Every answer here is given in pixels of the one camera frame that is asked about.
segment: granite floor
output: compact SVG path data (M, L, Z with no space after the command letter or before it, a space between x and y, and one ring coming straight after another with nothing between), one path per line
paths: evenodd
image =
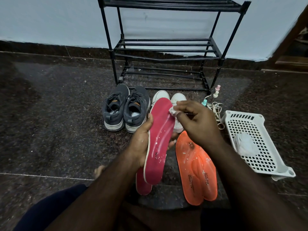
M134 63L135 66L157 66ZM121 72L124 62L117 61ZM192 70L191 66L166 66ZM205 68L209 81L214 68ZM127 85L201 88L174 78L126 77ZM308 217L307 85L303 73L222 69L217 84L225 110L260 113L277 150L295 178L274 182L273 189ZM67 187L93 180L131 135L103 128L102 101L114 87L109 60L0 53L0 230L11 230L30 206ZM150 90L152 97L156 91ZM173 90L170 96L179 92ZM201 102L204 92L183 92ZM228 140L226 131L223 135ZM229 207L218 177L218 198L204 207ZM146 197L132 189L127 200L156 209L189 206L185 201L174 149L167 153L161 183Z

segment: black metal shoe rack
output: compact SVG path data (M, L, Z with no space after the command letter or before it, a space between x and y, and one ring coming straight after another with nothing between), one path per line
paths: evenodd
M232 0L98 0L99 7L102 12L103 22L105 26L109 51L110 51L110 58L112 62L113 67L113 73L115 78L115 84L118 85L123 82L124 77L126 74L137 74L137 75L144 75L144 76L171 76L171 77L180 77L184 79L194 79L194 80L201 80L203 83L203 87L201 89L193 89L193 88L187 88L187 87L180 87L180 88L171 88L171 87L146 87L146 89L155 89L155 90L189 90L189 91L206 91L207 94L210 94L212 91L212 88L214 87L215 81L218 77L218 74L220 72L220 69L224 63L225 56L227 54L227 51L229 49L229 46L234 38L234 35L241 23L241 20L243 19L243 16L245 15L249 5L250 1L245 1L242 5L233 2ZM110 6L110 7L116 7L118 10L118 16L119 16L119 22L120 22L120 29L121 29L121 39L118 42L118 44L113 49L110 42L110 36L105 16L104 7ZM121 8L135 8L135 9L160 9L160 10L182 10L182 11L210 11L210 12L217 12L217 17L214 22L214 26L212 28L211 34L209 38L205 39L125 39L124 32L123 32L123 26L121 21L121 14L120 14L120 7ZM225 50L221 54L220 50L218 49L214 39L213 39L213 33L216 27L216 24L218 22L219 16L221 12L238 12L240 13L240 16L237 20L237 23L234 27L234 30L229 38L229 41L227 43L227 46L225 47ZM179 44L179 43L155 43L155 42L180 42L180 41L186 41L186 42L192 42L191 44ZM183 49L165 49L165 50L154 50L154 49L133 49L133 48L127 48L126 46L206 46L205 50L183 50ZM128 51L149 51L149 52L202 52L204 53L204 56L200 57L194 57L194 58L173 58L173 59L158 59L158 58L147 58L147 57L141 57L141 56L134 56L134 55L128 55ZM214 53L215 57L209 57L207 56L207 53ZM119 76L119 79L117 77L116 73L116 67L115 67L115 58L116 57L124 57L125 58L125 66L123 68L123 71L121 75ZM198 60L201 61L200 69L199 71L186 71L186 70L178 70L178 69L163 69L163 68L144 68L144 67L135 67L135 69L138 69L138 72L131 72L128 70L130 67L128 64L128 59L145 59L145 60L152 60L154 62L170 62L170 61L186 61L186 60ZM211 86L208 85L205 75L203 73L203 64L205 60L218 60L218 66L215 73L215 77L212 81ZM149 73L148 71L151 70L159 70L161 73L153 72ZM172 72L176 73L183 73L182 75L175 75L172 74Z

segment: white sneaker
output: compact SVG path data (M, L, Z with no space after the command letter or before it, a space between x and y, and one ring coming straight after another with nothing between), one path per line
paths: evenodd
M176 105L177 101L181 100L187 100L186 97L182 93L175 93L173 97L171 98L171 103L173 106ZM183 126L181 123L175 118L175 125L174 125L174 131L177 133L181 133L183 131Z
M155 95L154 95L154 97L153 97L153 100L152 100L152 106L155 104L155 102L156 102L158 99L163 98L163 97L170 100L169 94L168 94L166 91L164 91L164 90L160 90L160 91L158 91L157 93L155 93Z

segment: orange insole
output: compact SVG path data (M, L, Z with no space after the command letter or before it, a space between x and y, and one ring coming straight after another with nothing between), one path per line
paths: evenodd
M216 168L207 153L195 144L184 131L175 145L184 196L191 205L200 205L203 199L217 197Z

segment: plastic basket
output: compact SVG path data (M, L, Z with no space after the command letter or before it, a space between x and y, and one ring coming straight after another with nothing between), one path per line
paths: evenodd
M234 137L238 133L248 133L257 145L259 152L256 156L241 157L257 173L270 174L278 181L286 177L295 177L291 167L283 163L273 141L264 127L264 117L256 113L244 113L227 110L221 122L225 123L233 148Z

